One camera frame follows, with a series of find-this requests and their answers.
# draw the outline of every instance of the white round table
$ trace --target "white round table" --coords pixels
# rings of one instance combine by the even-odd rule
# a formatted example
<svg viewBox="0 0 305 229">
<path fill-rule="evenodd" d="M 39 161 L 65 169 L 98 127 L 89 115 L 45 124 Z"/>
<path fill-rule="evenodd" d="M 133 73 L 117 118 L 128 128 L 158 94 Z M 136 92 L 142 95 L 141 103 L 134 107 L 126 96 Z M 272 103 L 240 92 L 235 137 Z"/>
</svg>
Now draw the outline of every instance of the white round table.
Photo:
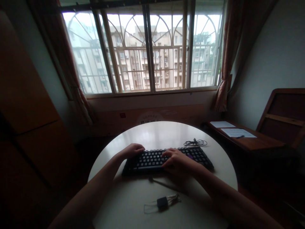
<svg viewBox="0 0 305 229">
<path fill-rule="evenodd" d="M 194 138 L 207 141 L 202 147 L 214 165 L 218 178 L 237 190 L 237 179 L 233 165 L 223 148 L 203 131 L 178 122 L 159 121 L 133 127 L 113 139 L 97 157 L 88 181 L 119 151 L 130 143 L 142 144 L 145 149 L 183 147 L 183 143 Z M 100 228 L 221 228 L 228 222 L 220 215 L 205 190 L 193 178 L 177 186 L 168 175 L 155 180 L 184 189 L 188 195 L 179 193 L 181 202 L 166 211 L 144 214 L 144 204 L 158 198 L 176 194 L 169 188 L 150 182 L 147 178 L 121 177 L 125 161 L 121 164 L 113 186 L 107 194 L 93 224 Z"/>
</svg>

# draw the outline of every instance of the wooden cabinet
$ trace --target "wooden cabinet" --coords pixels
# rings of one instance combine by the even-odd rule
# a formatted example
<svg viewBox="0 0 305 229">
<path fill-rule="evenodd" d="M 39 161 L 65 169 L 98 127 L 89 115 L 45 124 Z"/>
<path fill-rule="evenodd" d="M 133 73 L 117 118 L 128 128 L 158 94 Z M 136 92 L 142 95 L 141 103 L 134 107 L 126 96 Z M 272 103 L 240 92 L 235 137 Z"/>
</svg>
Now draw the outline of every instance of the wooden cabinet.
<svg viewBox="0 0 305 229">
<path fill-rule="evenodd" d="M 0 142 L 0 149 L 1 203 L 9 215 L 21 221 L 33 214 L 47 188 L 11 142 Z"/>
<path fill-rule="evenodd" d="M 17 134 L 59 120 L 29 55 L 1 10 L 0 31 L 0 112 Z"/>
<path fill-rule="evenodd" d="M 52 187 L 60 184 L 78 161 L 62 121 L 18 135 L 15 139 Z"/>
</svg>

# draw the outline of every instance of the forearm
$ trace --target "forearm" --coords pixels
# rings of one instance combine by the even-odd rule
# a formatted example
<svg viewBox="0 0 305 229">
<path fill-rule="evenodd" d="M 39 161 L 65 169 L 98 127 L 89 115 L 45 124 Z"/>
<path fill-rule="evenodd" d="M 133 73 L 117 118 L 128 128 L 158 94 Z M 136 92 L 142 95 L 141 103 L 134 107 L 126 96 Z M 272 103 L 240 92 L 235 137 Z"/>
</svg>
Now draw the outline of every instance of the forearm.
<svg viewBox="0 0 305 229">
<path fill-rule="evenodd" d="M 260 207 L 214 176 L 202 165 L 193 163 L 190 173 L 219 206 L 227 220 L 235 226 L 241 228 L 282 228 Z"/>
<path fill-rule="evenodd" d="M 89 225 L 109 191 L 123 160 L 120 153 L 116 154 L 64 207 L 49 229 L 85 228 Z"/>
</svg>

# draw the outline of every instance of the keyboard cable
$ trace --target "keyboard cable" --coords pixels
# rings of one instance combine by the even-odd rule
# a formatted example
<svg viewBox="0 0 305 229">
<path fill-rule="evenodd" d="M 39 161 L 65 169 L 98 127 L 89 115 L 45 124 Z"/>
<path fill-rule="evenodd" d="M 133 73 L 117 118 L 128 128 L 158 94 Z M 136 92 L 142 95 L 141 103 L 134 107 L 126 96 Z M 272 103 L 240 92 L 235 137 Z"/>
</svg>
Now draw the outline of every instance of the keyboard cable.
<svg viewBox="0 0 305 229">
<path fill-rule="evenodd" d="M 199 146 L 206 146 L 207 142 L 204 140 L 196 140 L 196 138 L 194 138 L 193 141 L 186 141 L 184 143 L 184 146 L 190 146 L 190 145 L 199 145 Z"/>
</svg>

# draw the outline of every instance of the window sill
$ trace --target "window sill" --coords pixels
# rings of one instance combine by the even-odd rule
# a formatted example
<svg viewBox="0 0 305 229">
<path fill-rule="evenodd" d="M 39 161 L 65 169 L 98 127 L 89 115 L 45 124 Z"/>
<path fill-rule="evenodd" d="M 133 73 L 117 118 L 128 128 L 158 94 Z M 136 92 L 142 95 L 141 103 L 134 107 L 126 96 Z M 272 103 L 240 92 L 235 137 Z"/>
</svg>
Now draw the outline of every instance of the window sill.
<svg viewBox="0 0 305 229">
<path fill-rule="evenodd" d="M 162 95 L 162 94 L 181 94 L 181 93 L 192 93 L 192 92 L 203 92 L 203 91 L 216 91 L 218 86 L 208 86 L 208 87 L 193 87 L 190 89 L 175 89 L 175 90 L 166 90 L 166 91 L 156 91 L 152 93 L 150 91 L 142 92 L 128 92 L 120 94 L 86 94 L 85 97 L 89 100 L 91 99 L 100 99 L 100 98 L 119 98 L 119 97 L 134 97 L 134 96 L 146 96 L 146 95 Z"/>
</svg>

